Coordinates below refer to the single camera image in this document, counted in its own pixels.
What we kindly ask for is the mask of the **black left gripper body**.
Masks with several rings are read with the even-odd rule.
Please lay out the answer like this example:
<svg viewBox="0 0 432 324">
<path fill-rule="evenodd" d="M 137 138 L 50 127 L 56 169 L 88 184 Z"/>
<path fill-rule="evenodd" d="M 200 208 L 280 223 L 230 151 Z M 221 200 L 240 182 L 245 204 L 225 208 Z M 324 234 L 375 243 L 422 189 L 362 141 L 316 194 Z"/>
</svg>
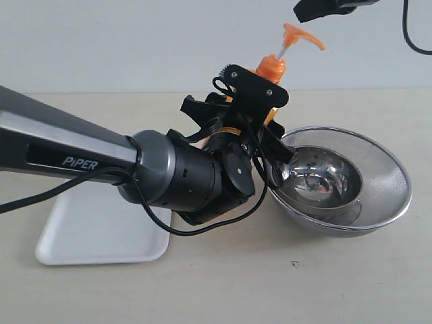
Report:
<svg viewBox="0 0 432 324">
<path fill-rule="evenodd" d="M 261 140 L 263 137 L 263 128 L 283 128 L 282 125 L 273 121 L 277 108 L 272 108 L 260 130 L 254 131 L 250 127 L 250 122 L 246 120 L 246 116 L 233 119 L 227 116 L 233 97 L 211 92 L 205 101 L 197 101 L 192 96 L 188 95 L 182 103 L 180 111 L 189 116 L 201 128 L 207 129 L 209 123 L 216 117 L 219 118 L 222 126 L 215 131 L 218 133 L 230 133 L 237 137 L 243 137 L 245 141 L 251 141 L 256 138 L 262 147 Z"/>
</svg>

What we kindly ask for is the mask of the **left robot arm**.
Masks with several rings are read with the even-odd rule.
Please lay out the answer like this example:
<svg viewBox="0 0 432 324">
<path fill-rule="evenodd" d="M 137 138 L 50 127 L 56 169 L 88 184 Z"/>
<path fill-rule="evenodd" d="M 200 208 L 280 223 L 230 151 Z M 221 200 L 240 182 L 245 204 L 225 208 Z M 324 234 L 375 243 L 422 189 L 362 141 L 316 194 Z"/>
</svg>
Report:
<svg viewBox="0 0 432 324">
<path fill-rule="evenodd" d="M 215 92 L 204 101 L 187 96 L 181 110 L 197 133 L 126 136 L 2 87 L 1 169 L 66 178 L 70 186 L 109 183 L 130 203 L 171 209 L 198 226 L 255 194 L 253 169 L 265 189 L 282 185 L 280 166 L 294 149 L 281 140 L 284 128 L 267 116 L 287 100 L 278 86 L 262 99 L 245 91 L 233 101 Z"/>
</svg>

